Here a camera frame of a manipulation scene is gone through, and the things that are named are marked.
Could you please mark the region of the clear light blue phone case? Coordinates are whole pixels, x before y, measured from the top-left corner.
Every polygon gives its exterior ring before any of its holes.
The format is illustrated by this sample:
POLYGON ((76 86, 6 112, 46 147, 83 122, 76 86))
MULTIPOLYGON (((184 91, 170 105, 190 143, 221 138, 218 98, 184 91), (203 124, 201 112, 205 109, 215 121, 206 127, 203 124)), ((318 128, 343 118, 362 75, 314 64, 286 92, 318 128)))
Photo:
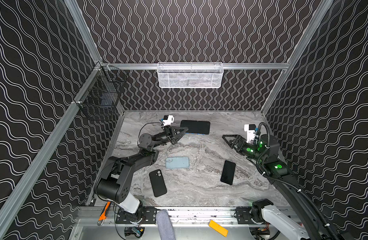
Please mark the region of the clear light blue phone case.
POLYGON ((169 157, 166 158, 166 169, 188 169, 190 159, 188 157, 169 157))

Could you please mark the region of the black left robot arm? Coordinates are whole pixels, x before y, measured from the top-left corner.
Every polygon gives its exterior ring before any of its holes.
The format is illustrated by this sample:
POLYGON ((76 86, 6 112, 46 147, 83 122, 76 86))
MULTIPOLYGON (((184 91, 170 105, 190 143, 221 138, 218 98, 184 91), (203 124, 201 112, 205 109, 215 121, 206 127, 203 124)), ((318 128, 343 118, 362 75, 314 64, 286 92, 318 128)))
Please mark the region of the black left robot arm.
POLYGON ((141 134, 138 153, 129 157, 107 159, 94 187, 98 197, 116 204, 129 214, 139 212, 141 202, 130 193, 134 173, 156 162, 159 155, 156 147, 168 143, 175 145, 188 131, 187 127, 163 126, 162 129, 156 135, 141 134))

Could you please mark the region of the blue phone black screen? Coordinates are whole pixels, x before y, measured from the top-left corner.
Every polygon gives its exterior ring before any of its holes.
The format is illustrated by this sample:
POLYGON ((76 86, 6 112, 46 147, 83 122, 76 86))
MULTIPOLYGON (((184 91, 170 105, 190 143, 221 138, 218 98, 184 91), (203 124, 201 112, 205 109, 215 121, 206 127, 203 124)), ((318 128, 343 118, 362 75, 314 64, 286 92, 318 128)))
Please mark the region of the blue phone black screen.
POLYGON ((208 135, 211 123, 209 121, 182 120, 181 127, 186 127, 186 134, 208 135))

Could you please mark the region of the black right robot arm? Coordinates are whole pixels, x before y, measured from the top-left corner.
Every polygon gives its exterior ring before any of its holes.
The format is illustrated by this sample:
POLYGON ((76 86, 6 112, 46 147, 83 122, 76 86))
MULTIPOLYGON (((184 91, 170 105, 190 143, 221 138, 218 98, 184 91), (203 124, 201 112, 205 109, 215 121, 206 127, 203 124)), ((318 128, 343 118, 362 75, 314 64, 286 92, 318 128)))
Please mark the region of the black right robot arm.
POLYGON ((252 142, 240 135, 223 135, 222 138, 231 149, 253 162, 259 174, 285 197, 300 220, 296 222, 270 200, 263 199, 252 204, 253 222, 269 223, 290 240, 353 239, 349 232, 331 224, 300 187, 288 165, 280 160, 280 144, 273 135, 255 136, 252 142))

